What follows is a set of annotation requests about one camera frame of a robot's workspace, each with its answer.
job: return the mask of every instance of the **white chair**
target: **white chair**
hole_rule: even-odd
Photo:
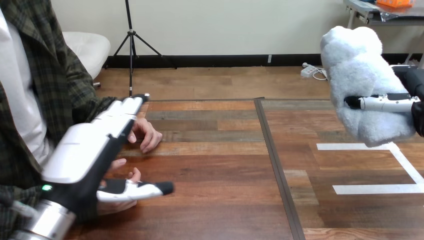
[[[63,37],[94,80],[108,59],[111,42],[102,35],[87,32],[64,31]]]

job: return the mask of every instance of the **orange box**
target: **orange box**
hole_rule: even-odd
[[[377,3],[394,8],[412,7],[416,0],[377,0]]]

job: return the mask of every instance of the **electrical cable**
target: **electrical cable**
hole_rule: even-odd
[[[314,79],[316,79],[316,80],[320,80],[320,81],[325,81],[325,80],[327,80],[327,78],[318,78],[318,77],[316,77],[315,76],[315,74],[317,74],[317,73],[321,73],[322,75],[324,75],[324,77],[325,77],[325,74],[323,73],[323,70],[325,70],[324,68],[321,68],[321,67],[315,67],[316,68],[316,70],[317,70],[317,72],[315,72],[313,75],[312,75],[312,77],[314,78]]]

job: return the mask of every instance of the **silver metal cylinder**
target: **silver metal cylinder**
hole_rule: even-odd
[[[13,240],[62,240],[76,217],[67,208],[48,200],[41,200],[36,209],[38,216],[16,232]]]

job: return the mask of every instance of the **person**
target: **person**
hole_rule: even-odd
[[[66,45],[50,0],[0,0],[0,194],[34,207],[43,165],[69,127],[90,122],[116,97],[97,97],[93,79]],[[162,139],[144,118],[128,141],[147,153]],[[112,162],[110,171],[125,159]],[[140,180],[136,168],[128,176]],[[116,213],[136,202],[97,203],[79,222]],[[26,223],[0,206],[0,240]]]

